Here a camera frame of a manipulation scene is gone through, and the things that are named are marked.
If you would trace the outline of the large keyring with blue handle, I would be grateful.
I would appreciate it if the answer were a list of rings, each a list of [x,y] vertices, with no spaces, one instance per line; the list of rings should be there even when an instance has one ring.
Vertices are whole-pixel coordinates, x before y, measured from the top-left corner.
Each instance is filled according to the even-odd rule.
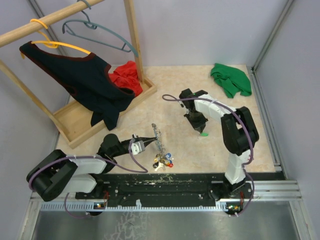
[[[152,129],[153,129],[154,135],[156,137],[156,140],[155,140],[156,147],[157,147],[159,153],[164,155],[165,154],[165,148],[164,148],[164,145],[162,143],[162,133],[161,133],[160,129],[157,127],[157,125],[155,123],[152,123],[151,126],[152,126]]]

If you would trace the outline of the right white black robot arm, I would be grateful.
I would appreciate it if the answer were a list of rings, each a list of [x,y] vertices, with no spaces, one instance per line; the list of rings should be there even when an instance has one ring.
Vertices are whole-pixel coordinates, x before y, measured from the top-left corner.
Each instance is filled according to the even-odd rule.
[[[182,100],[181,105],[187,109],[184,117],[197,132],[203,132],[207,117],[221,123],[223,143],[229,152],[223,192],[227,197],[235,198],[245,183],[243,164],[253,160],[252,150],[259,140],[250,110],[245,106],[234,108],[221,103],[204,90],[193,93],[187,88],[180,93],[179,98]]]

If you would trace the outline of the green tagged key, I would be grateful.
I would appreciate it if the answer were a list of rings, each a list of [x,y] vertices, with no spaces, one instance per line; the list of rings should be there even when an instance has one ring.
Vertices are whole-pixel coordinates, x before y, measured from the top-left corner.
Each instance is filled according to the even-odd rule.
[[[209,134],[208,134],[208,133],[205,133],[205,132],[202,132],[202,133],[200,134],[200,136],[201,136],[201,137],[208,137]]]

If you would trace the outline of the bunch of tagged keys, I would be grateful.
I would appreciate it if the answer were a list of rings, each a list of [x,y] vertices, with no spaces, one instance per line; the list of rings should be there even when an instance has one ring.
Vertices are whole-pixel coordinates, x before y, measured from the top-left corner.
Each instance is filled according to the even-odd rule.
[[[166,168],[172,168],[174,166],[173,164],[173,158],[170,153],[167,154],[161,154],[158,153],[154,158],[154,164],[152,167],[157,172],[159,169],[165,170]]]

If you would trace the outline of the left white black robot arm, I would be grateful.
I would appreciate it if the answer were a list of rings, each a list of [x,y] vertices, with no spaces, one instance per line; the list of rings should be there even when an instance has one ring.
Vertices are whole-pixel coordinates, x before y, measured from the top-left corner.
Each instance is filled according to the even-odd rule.
[[[28,187],[37,192],[45,202],[56,199],[63,193],[85,193],[97,199],[103,195],[104,186],[96,175],[109,173],[114,167],[135,174],[146,174],[148,170],[140,163],[140,170],[133,170],[117,163],[116,157],[135,156],[157,141],[157,137],[139,137],[120,141],[117,135],[107,134],[95,155],[67,155],[62,150],[53,150],[27,175]]]

